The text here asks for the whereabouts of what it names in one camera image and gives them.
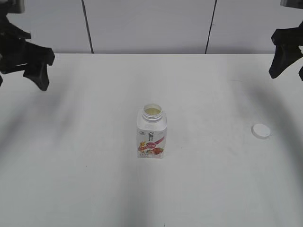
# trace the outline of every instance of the bottle label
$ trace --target bottle label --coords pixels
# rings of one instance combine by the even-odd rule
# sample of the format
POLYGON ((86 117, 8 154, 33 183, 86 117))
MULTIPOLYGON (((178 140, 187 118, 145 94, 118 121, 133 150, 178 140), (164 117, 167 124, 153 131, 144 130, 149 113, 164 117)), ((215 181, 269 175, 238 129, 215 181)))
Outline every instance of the bottle label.
POLYGON ((137 128, 138 157, 163 158, 166 131, 147 131, 137 128))

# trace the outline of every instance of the wall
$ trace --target wall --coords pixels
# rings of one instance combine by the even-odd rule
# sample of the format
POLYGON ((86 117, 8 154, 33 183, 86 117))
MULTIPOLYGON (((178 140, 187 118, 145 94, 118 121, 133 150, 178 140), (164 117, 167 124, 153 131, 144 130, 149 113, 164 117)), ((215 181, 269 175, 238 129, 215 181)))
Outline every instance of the wall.
POLYGON ((303 19, 303 10, 280 0, 215 2, 25 0, 25 13, 9 19, 31 32, 32 42, 71 53, 90 53, 90 43, 94 53, 205 53, 208 37, 207 53, 273 53, 274 30, 303 19))

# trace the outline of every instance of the fruit picture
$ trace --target fruit picture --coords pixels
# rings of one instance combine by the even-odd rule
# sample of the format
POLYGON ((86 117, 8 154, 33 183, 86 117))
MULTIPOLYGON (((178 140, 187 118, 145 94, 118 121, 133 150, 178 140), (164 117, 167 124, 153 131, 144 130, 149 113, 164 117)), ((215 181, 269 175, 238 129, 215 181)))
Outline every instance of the fruit picture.
POLYGON ((153 153, 154 153, 155 155, 158 155, 158 154, 160 154, 160 153, 163 152, 163 149, 162 149, 162 148, 154 148, 152 151, 153 151, 153 153))

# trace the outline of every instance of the bottle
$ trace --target bottle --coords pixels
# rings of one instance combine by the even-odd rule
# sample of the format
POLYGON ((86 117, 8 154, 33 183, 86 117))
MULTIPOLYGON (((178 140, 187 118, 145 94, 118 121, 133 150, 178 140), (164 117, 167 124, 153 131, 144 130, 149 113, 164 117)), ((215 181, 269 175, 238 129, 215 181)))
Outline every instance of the bottle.
POLYGON ((163 158, 167 133, 166 114, 157 104, 148 104, 137 117, 138 157, 163 158))

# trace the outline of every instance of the table surface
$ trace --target table surface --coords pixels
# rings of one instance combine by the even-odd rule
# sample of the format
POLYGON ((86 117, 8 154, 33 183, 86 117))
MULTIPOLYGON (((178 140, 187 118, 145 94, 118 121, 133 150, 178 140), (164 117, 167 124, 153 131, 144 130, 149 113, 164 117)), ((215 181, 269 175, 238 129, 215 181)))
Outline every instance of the table surface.
POLYGON ((57 54, 47 92, 4 75, 0 226, 303 226, 303 61, 272 80, 272 58, 57 54), (149 102, 161 160, 136 157, 149 102))

